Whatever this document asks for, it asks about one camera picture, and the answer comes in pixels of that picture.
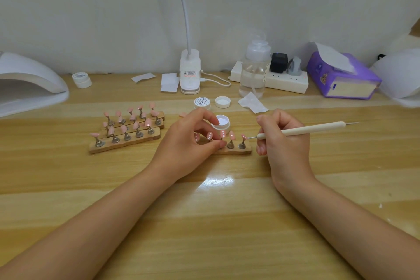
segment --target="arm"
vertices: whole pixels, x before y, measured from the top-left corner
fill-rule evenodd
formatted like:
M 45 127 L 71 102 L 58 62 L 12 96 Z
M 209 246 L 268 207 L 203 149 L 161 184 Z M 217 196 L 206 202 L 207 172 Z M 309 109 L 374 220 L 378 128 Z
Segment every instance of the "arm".
M 317 181 L 309 165 L 309 135 L 286 137 L 280 130 L 302 123 L 279 109 L 257 122 L 267 136 L 257 142 L 257 153 L 268 155 L 277 190 L 349 264 L 367 280 L 418 278 L 420 241 Z
M 204 109 L 174 123 L 142 172 L 9 261 L 0 278 L 93 279 L 155 199 L 226 144 L 217 133 L 208 144 L 196 143 L 194 132 L 214 131 L 203 118 L 218 124 Z

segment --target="clear plastic bottle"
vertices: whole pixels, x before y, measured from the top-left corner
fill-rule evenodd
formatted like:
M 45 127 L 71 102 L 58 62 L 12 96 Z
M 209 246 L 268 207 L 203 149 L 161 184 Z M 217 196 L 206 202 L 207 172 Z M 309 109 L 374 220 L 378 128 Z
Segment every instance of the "clear plastic bottle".
M 248 45 L 247 54 L 242 60 L 241 81 L 239 95 L 246 96 L 253 92 L 257 98 L 263 96 L 265 79 L 270 69 L 271 47 L 267 41 L 253 40 Z

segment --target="power strip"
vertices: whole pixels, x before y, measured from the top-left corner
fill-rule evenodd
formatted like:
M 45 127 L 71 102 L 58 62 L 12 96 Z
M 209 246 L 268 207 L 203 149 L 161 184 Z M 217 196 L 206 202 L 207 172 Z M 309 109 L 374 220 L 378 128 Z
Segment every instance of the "power strip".
M 239 82 L 241 80 L 242 62 L 236 62 L 231 71 L 230 81 Z M 266 88 L 278 89 L 283 91 L 290 91 L 296 93 L 305 93 L 308 88 L 308 74 L 302 71 L 299 76 L 288 75 L 284 73 L 275 73 L 269 71 L 267 73 L 267 80 L 265 81 Z

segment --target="purple tissue pack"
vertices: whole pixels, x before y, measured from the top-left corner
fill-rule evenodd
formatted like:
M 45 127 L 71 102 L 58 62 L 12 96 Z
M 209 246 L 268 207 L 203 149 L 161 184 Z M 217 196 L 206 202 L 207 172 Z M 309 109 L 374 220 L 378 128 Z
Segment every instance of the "purple tissue pack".
M 312 54 L 307 72 L 326 98 L 357 98 L 368 100 L 382 80 L 370 71 L 363 63 L 349 53 L 343 53 L 349 58 L 356 74 L 334 68 L 325 63 L 319 52 Z

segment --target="table surface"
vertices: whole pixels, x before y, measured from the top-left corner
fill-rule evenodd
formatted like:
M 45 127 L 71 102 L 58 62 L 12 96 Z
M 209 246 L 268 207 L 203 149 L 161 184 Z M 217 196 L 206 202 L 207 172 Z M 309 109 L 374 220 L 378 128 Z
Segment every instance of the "table surface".
M 160 77 L 92 75 L 68 101 L 0 119 L 0 265 L 142 170 L 160 140 L 89 155 L 89 132 L 113 114 L 150 101 L 165 126 L 193 99 L 212 99 L 237 133 L 254 135 L 255 115 L 239 106 L 238 86 L 205 82 L 197 95 L 160 93 Z M 214 98 L 232 99 L 226 109 Z M 420 236 L 420 109 L 372 99 L 324 98 L 313 83 L 305 95 L 267 88 L 262 103 L 288 110 L 306 125 L 360 124 L 311 135 L 318 179 L 367 210 Z M 358 279 L 359 276 L 270 181 L 267 158 L 211 156 L 144 214 L 98 279 Z

